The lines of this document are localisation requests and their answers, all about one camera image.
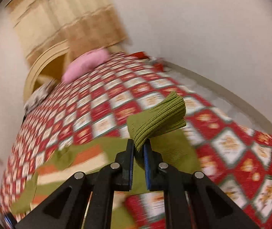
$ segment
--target red cloth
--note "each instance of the red cloth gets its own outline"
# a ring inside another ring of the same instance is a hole
[[[195,116],[192,116],[194,122],[197,119],[200,119],[200,121],[204,120],[201,125],[194,123],[195,131],[190,127],[188,129],[194,139],[193,143],[196,141],[199,143],[200,136],[204,136],[204,139],[217,139],[219,137],[212,136],[209,134],[211,130],[207,129],[209,127],[216,127],[215,125],[211,126],[211,124],[219,124],[219,119],[216,117],[210,117],[211,119],[209,119],[209,116],[203,116],[207,114],[211,113],[207,110],[203,110],[202,112],[196,113]],[[221,131],[225,132],[229,128],[231,128],[239,140],[247,146],[248,150],[239,157],[236,164],[228,167],[224,159],[225,156],[220,155],[214,148],[215,140],[199,143],[197,154],[201,161],[202,171],[227,193],[260,228],[271,229],[272,135],[238,126],[235,123],[231,123],[229,127],[225,127],[221,129]],[[196,132],[199,131],[203,134],[196,135]],[[264,153],[269,155],[269,161],[262,157]],[[149,201],[156,199],[149,199],[147,197],[153,197],[154,193],[157,192],[132,195],[126,199],[125,205],[138,226],[141,225],[145,228],[153,229],[152,222],[159,221],[164,225],[162,228],[165,228],[164,211],[163,213],[160,211],[159,213],[158,211],[152,212],[154,209],[157,210],[157,206]]]
[[[154,66],[157,70],[163,72],[163,64],[162,64],[162,63],[155,63],[155,64],[153,64],[153,66]]]
[[[146,52],[135,52],[130,54],[131,57],[136,57],[138,59],[149,59],[150,57],[147,55]]]

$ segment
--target white wall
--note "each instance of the white wall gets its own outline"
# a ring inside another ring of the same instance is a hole
[[[4,6],[0,6],[0,185],[23,118],[28,67]]]
[[[128,49],[155,53],[222,85],[272,122],[272,0],[114,3],[132,36]]]

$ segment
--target metal screw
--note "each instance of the metal screw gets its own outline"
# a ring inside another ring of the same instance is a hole
[[[162,162],[162,163],[159,163],[159,168],[161,168],[161,169],[166,169],[169,165],[167,164],[167,163],[164,163],[164,162]]]
[[[74,174],[74,178],[75,178],[75,179],[82,179],[83,176],[84,176],[84,173],[82,173],[82,172],[76,172],[76,173]]]
[[[118,169],[119,167],[120,167],[120,164],[118,164],[118,163],[112,163],[111,164],[112,169]]]
[[[203,172],[200,172],[200,171],[197,171],[194,173],[194,176],[198,179],[202,179],[204,177],[204,173]]]

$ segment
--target red and white bedspread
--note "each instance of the red and white bedspread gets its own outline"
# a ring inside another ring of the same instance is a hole
[[[272,135],[238,126],[166,73],[122,52],[75,82],[58,85],[27,116],[3,176],[1,212],[54,150],[104,135],[128,138],[126,118],[172,90],[184,97],[184,131],[205,174],[260,227],[272,228]]]

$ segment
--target folded green towel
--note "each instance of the folded green towel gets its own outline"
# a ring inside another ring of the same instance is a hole
[[[185,114],[186,107],[183,98],[176,92],[171,92],[155,107],[129,116],[127,127],[136,150],[141,152],[141,147],[148,138],[184,127],[186,125]]]
[[[192,174],[201,170],[194,148],[190,145],[183,130],[178,129],[150,139],[152,150],[161,154],[162,160],[179,171]],[[133,184],[129,194],[149,192],[145,182],[145,172],[139,162],[134,161]]]

